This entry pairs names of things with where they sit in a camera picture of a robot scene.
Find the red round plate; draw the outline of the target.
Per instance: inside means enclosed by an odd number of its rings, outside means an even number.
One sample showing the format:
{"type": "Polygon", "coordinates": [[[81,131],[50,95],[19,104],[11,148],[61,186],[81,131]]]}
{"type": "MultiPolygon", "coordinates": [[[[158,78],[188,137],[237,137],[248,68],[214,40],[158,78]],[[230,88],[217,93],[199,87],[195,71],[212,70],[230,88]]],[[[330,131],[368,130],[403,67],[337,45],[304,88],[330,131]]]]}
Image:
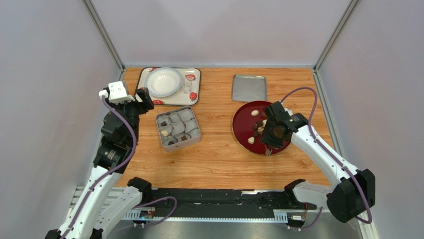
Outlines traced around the red round plate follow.
{"type": "MultiPolygon", "coordinates": [[[[270,104],[271,103],[268,101],[252,101],[245,103],[236,111],[232,119],[232,131],[238,143],[246,150],[262,156],[265,156],[264,153],[267,148],[266,145],[261,143],[262,131],[267,121],[264,108],[270,104]],[[252,116],[251,112],[253,110],[258,110],[259,115],[252,116]],[[250,137],[255,138],[253,144],[248,143],[250,137]]],[[[285,143],[285,148],[273,148],[271,155],[282,152],[289,145],[290,143],[285,143]]]]}

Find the square chocolate tin box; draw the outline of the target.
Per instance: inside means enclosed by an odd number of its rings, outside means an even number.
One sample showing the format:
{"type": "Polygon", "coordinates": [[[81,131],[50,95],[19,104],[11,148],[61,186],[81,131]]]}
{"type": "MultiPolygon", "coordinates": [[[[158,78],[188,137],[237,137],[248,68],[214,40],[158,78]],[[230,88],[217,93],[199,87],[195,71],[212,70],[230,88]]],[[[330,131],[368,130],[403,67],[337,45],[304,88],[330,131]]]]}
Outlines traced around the square chocolate tin box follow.
{"type": "Polygon", "coordinates": [[[198,121],[190,106],[158,114],[155,120],[161,145],[166,152],[199,143],[202,139],[198,121]],[[161,126],[163,121],[166,122],[166,126],[161,126]],[[167,137],[162,136],[160,133],[162,130],[167,130],[169,135],[167,137]],[[182,141],[181,137],[184,135],[187,140],[182,141]],[[175,141],[175,144],[168,146],[167,143],[170,140],[175,141]]]}

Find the silver tin lid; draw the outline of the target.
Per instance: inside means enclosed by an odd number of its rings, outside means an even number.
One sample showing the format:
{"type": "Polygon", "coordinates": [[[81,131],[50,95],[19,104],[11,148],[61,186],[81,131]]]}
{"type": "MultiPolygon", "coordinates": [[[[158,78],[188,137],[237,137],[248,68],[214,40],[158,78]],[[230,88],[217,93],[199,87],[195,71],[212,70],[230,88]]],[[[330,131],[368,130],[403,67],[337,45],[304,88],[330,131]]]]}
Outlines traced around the silver tin lid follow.
{"type": "Polygon", "coordinates": [[[231,98],[237,102],[266,101],[266,78],[256,75],[234,75],[232,79],[231,98]]]}

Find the metal tongs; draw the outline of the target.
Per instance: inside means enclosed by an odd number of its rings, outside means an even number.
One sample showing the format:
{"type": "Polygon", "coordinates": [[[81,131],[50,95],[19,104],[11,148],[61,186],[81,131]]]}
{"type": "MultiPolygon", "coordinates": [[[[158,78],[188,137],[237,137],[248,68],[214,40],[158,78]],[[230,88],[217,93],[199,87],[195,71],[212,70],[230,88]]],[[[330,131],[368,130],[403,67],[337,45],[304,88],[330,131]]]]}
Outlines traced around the metal tongs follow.
{"type": "Polygon", "coordinates": [[[264,153],[264,155],[268,157],[268,156],[270,156],[271,154],[272,154],[272,148],[268,148],[268,147],[267,147],[267,148],[265,149],[265,153],[264,153]]]}

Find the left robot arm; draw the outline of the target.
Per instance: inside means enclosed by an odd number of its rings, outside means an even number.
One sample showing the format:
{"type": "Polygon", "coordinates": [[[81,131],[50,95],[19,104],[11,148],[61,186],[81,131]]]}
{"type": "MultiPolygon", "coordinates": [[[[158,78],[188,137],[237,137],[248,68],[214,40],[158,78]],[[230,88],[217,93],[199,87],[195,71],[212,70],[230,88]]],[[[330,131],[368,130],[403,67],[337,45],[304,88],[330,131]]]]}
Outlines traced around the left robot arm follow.
{"type": "Polygon", "coordinates": [[[152,184],[139,177],[129,180],[117,199],[104,203],[125,172],[138,143],[139,117],[154,109],[147,88],[114,103],[116,90],[100,91],[102,103],[109,109],[101,128],[102,139],[93,161],[87,185],[74,209],[57,229],[50,230],[47,239],[105,239],[121,219],[140,203],[149,203],[152,184]]]}

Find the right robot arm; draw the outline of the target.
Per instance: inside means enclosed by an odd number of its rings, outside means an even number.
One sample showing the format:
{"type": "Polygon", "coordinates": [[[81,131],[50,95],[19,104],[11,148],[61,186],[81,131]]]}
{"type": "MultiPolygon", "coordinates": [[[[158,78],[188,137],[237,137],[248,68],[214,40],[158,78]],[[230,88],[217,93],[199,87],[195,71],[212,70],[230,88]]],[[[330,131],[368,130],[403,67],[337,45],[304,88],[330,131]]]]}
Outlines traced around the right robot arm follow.
{"type": "Polygon", "coordinates": [[[359,219],[370,213],[376,202],[376,178],[369,170],[360,170],[331,148],[301,113],[289,114],[280,102],[264,108],[266,123],[260,142],[266,155],[289,142],[303,151],[324,173],[330,186],[298,179],[285,186],[292,204],[310,203],[324,209],[340,222],[359,219]]]}

